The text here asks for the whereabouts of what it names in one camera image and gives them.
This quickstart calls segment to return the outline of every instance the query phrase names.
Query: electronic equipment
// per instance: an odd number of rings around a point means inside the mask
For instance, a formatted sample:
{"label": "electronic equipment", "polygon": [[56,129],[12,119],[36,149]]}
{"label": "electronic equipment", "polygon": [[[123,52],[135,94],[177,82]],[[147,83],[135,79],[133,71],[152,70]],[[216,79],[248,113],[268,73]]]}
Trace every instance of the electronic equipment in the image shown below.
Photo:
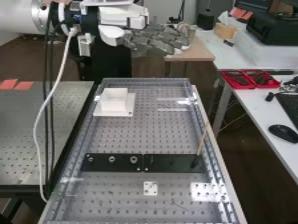
{"label": "electronic equipment", "polygon": [[248,31],[266,45],[298,46],[298,15],[254,13]]}
{"label": "electronic equipment", "polygon": [[277,94],[276,95],[284,110],[288,113],[292,122],[298,129],[298,95],[297,94]]}
{"label": "electronic equipment", "polygon": [[252,12],[266,12],[272,7],[273,0],[237,0],[236,7]]}
{"label": "electronic equipment", "polygon": [[285,125],[273,125],[269,128],[269,131],[273,135],[278,138],[284,139],[285,141],[297,144],[298,143],[298,134],[297,132]]}
{"label": "electronic equipment", "polygon": [[212,15],[210,10],[205,13],[199,13],[197,26],[204,30],[212,30],[214,27],[216,17]]}

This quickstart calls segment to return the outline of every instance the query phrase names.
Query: floor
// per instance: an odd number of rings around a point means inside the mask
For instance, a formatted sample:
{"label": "floor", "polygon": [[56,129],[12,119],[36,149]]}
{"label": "floor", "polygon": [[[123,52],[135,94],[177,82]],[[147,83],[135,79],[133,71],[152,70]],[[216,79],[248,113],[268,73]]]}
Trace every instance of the floor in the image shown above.
{"label": "floor", "polygon": [[[56,45],[56,67],[61,60],[63,45]],[[133,62],[135,77],[163,77],[163,58],[141,58]],[[183,65],[172,65],[172,74],[181,76]],[[189,63],[187,77],[197,85],[205,106],[212,96],[216,69],[212,63]],[[0,81],[11,78],[39,81],[43,77],[43,41],[18,39],[0,47]],[[63,80],[77,80],[76,65],[69,60]],[[242,113],[236,104],[228,111],[229,123]],[[290,224],[298,222],[298,186],[246,116],[218,136],[218,144],[232,181],[245,211],[253,224]],[[6,199],[0,199],[0,209]],[[15,224],[38,223],[36,215],[26,205],[15,217]]]}

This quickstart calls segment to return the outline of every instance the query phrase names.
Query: black bar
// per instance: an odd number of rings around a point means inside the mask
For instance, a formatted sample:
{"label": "black bar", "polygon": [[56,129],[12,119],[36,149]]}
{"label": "black bar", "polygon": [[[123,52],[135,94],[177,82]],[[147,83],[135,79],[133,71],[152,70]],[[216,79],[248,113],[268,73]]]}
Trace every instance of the black bar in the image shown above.
{"label": "black bar", "polygon": [[0,223],[2,224],[12,224],[12,222],[0,214]]}
{"label": "black bar", "polygon": [[143,172],[141,154],[88,153],[81,165],[83,172]]}
{"label": "black bar", "polygon": [[8,201],[8,203],[6,205],[6,208],[3,210],[3,216],[7,217],[7,219],[10,221],[12,221],[20,206],[22,206],[22,200],[20,199],[12,198]]}
{"label": "black bar", "polygon": [[199,156],[197,165],[192,167],[196,155],[148,154],[144,155],[144,171],[147,173],[204,173],[205,164]]}

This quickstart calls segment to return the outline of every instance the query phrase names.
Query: wall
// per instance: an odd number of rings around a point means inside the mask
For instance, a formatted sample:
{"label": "wall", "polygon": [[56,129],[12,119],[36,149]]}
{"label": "wall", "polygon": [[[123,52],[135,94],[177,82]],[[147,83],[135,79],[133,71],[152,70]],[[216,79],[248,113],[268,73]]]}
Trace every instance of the wall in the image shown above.
{"label": "wall", "polygon": [[[145,0],[145,7],[149,8],[151,20],[157,16],[157,22],[164,24],[169,17],[179,17],[183,0]],[[185,21],[195,23],[197,14],[197,0],[187,0]]]}
{"label": "wall", "polygon": [[[199,12],[205,12],[209,0],[199,0]],[[210,0],[212,15],[218,17],[224,11],[230,11],[234,6],[234,0]]]}
{"label": "wall", "polygon": [[0,31],[0,46],[8,43],[11,40],[19,37],[19,34],[16,33],[8,33]]}

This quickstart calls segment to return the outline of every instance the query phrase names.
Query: white block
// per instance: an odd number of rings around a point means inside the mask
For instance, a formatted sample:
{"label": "white block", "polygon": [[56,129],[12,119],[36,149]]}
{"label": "white block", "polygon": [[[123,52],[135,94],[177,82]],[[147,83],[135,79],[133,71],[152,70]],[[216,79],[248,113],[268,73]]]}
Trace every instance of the white block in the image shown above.
{"label": "white block", "polygon": [[128,89],[107,88],[100,97],[103,111],[120,112],[127,111]]}
{"label": "white block", "polygon": [[133,117],[136,93],[128,93],[127,88],[105,88],[99,97],[93,116]]}

